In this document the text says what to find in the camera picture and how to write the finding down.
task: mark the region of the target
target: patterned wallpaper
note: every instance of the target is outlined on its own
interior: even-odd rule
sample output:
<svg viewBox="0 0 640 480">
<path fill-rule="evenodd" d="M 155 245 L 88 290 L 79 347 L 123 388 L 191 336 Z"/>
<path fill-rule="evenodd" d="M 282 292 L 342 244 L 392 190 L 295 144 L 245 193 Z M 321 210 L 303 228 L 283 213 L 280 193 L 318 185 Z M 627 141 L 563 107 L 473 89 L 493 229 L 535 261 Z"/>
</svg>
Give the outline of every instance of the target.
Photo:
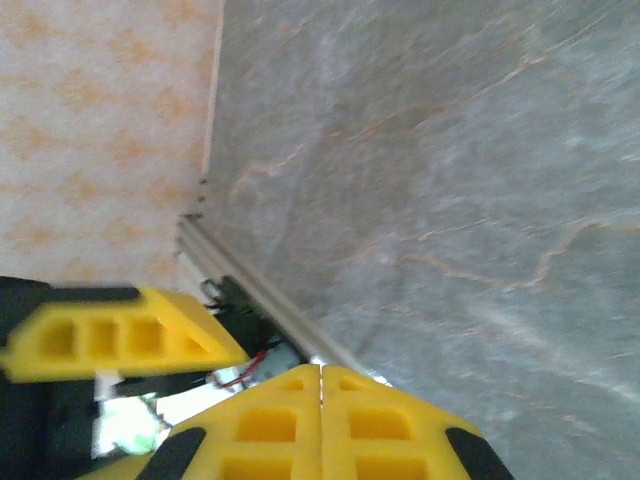
<svg viewBox="0 0 640 480">
<path fill-rule="evenodd" d="M 0 2 L 0 274 L 168 285 L 218 0 Z"/>
</svg>

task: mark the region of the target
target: gray marble floor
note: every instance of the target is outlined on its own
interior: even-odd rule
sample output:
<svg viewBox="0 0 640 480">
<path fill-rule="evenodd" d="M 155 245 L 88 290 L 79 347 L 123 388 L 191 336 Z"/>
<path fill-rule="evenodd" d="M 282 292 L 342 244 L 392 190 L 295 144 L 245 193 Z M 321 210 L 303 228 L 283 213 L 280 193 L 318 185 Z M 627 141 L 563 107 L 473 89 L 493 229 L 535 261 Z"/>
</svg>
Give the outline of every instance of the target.
<svg viewBox="0 0 640 480">
<path fill-rule="evenodd" d="M 225 8 L 208 228 L 516 478 L 638 478 L 638 1 Z"/>
</svg>

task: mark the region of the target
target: floor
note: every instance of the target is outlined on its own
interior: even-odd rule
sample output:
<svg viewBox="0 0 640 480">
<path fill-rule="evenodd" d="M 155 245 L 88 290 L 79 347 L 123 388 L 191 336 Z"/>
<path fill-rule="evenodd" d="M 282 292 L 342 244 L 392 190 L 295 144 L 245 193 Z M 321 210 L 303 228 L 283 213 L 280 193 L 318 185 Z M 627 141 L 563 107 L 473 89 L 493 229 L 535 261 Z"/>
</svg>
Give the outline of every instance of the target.
<svg viewBox="0 0 640 480">
<path fill-rule="evenodd" d="M 516 478 L 640 471 L 640 3 L 227 2 L 200 210 Z"/>
<path fill-rule="evenodd" d="M 0 2 L 0 271 L 169 286 L 219 2 Z"/>
</svg>

